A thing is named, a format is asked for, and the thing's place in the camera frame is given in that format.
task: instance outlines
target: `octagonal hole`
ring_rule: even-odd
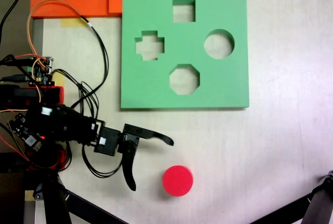
[[[178,95],[191,95],[200,86],[200,73],[191,64],[178,64],[170,72],[170,88]]]
[[[226,30],[213,30],[208,34],[203,47],[210,57],[223,59],[233,52],[235,40]]]

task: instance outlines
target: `square hole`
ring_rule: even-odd
[[[173,22],[195,22],[196,1],[195,0],[173,0],[172,1]]]

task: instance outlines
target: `black bracket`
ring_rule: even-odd
[[[140,138],[156,138],[162,140],[167,145],[174,145],[173,140],[164,134],[125,124],[122,133],[115,129],[106,128],[104,126],[101,127],[99,140],[94,150],[94,152],[97,153],[114,156],[116,148],[118,147],[118,152],[123,154],[122,167],[126,183],[133,191],[136,190],[136,184],[133,178],[132,168]]]

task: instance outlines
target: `robotic arm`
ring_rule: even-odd
[[[122,154],[121,165],[129,188],[136,190],[132,167],[139,139],[156,138],[173,146],[173,140],[163,134],[125,124],[123,132],[105,127],[105,122],[79,114],[64,105],[32,105],[26,116],[19,114],[10,123],[13,131],[36,153],[45,153],[43,146],[54,141],[77,141],[94,146],[94,152],[114,156]]]

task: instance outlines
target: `circular hole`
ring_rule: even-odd
[[[215,59],[228,57],[234,50],[233,36],[226,30],[213,30],[203,44],[206,53]]]

